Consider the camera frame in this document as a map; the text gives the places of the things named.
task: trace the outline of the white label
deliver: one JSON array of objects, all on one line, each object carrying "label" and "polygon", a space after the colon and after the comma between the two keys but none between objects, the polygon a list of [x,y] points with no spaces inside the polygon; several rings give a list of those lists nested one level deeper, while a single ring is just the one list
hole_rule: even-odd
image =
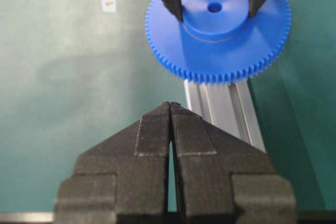
[{"label": "white label", "polygon": [[117,11],[116,0],[101,0],[101,9],[106,13],[115,13]]}]

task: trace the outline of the gripper jaw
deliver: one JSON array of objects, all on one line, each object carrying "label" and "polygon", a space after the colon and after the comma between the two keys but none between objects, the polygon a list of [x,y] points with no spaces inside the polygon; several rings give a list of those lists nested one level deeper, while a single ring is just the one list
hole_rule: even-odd
[{"label": "gripper jaw", "polygon": [[[167,212],[173,143],[178,213]],[[81,154],[55,223],[296,223],[290,183],[267,154],[164,102]]]}]

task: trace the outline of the metal bar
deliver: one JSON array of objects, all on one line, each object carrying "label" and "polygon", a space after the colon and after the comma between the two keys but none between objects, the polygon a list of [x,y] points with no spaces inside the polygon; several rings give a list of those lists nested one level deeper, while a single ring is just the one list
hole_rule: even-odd
[{"label": "metal bar", "polygon": [[216,127],[265,151],[246,81],[205,85],[184,81],[188,108]]},{"label": "metal bar", "polygon": [[0,212],[0,223],[52,223],[53,212]]}]

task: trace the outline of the green surface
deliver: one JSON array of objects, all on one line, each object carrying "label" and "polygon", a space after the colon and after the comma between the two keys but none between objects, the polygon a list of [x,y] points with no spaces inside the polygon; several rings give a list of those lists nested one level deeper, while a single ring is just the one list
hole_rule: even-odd
[{"label": "green surface", "polygon": [[250,87],[266,150],[300,210],[336,210],[336,3],[289,3],[285,50]]},{"label": "green surface", "polygon": [[150,0],[116,1],[0,0],[0,211],[52,210],[80,153],[162,101],[186,106],[148,47]]}]

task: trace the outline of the blue gear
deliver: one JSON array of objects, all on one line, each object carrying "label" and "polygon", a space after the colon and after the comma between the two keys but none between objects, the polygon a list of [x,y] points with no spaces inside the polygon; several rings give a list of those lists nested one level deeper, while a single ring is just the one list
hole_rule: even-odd
[{"label": "blue gear", "polygon": [[182,0],[183,23],[153,0],[145,18],[149,45],[171,73],[198,83],[235,83],[276,60],[287,40],[287,0],[267,0],[253,18],[248,0]]}]

